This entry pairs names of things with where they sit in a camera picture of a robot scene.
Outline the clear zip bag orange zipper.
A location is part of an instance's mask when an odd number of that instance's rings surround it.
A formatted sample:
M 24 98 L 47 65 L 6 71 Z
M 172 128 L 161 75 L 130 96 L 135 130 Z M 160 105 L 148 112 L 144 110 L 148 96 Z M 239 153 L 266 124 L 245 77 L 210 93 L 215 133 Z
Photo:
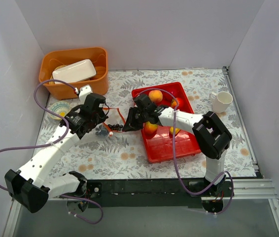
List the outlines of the clear zip bag orange zipper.
M 107 108 L 104 107 L 104 112 L 105 114 L 108 116 L 108 118 L 106 119 L 106 121 L 104 122 L 105 124 L 122 124 L 124 125 L 126 120 L 123 116 L 123 114 L 121 113 L 119 108 Z M 96 128 L 93 129 L 93 131 L 91 132 L 92 135 L 95 135 L 97 138 L 99 139 L 104 139 L 106 137 L 112 137 L 113 135 L 115 135 L 116 133 L 122 133 L 122 132 L 114 132 L 112 136 L 98 136 L 95 134 L 96 132 Z

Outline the dark grape bunch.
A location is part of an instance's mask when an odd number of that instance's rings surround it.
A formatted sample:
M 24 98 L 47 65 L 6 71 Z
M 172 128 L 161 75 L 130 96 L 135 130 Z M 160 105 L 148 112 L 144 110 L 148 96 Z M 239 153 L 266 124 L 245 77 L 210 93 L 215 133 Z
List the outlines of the dark grape bunch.
M 95 134 L 98 136 L 112 136 L 114 132 L 122 132 L 122 124 L 105 124 L 102 123 L 96 127 Z

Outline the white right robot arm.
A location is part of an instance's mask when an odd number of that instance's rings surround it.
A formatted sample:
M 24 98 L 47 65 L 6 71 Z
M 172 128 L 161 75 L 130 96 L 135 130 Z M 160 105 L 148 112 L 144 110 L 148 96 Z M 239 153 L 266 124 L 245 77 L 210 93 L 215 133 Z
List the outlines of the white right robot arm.
M 166 105 L 156 105 L 148 95 L 134 98 L 135 106 L 129 109 L 122 131 L 138 131 L 145 122 L 159 126 L 172 126 L 193 134 L 201 152 L 206 156 L 206 173 L 201 190 L 192 192 L 184 185 L 175 164 L 175 171 L 182 187 L 192 196 L 207 193 L 216 196 L 223 190 L 226 179 L 224 162 L 232 135 L 216 113 L 209 111 L 204 115 L 179 111 Z

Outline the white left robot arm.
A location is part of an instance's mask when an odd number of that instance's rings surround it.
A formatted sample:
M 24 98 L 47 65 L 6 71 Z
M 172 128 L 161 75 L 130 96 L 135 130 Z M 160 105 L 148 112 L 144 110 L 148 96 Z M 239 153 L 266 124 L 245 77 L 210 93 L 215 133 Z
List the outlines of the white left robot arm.
M 76 171 L 55 179 L 48 179 L 47 176 L 71 147 L 107 119 L 104 105 L 104 96 L 88 94 L 82 105 L 74 107 L 65 115 L 47 142 L 47 147 L 39 150 L 17 171 L 9 170 L 5 174 L 9 194 L 29 212 L 38 212 L 49 199 L 63 194 L 77 198 L 86 194 L 87 179 Z

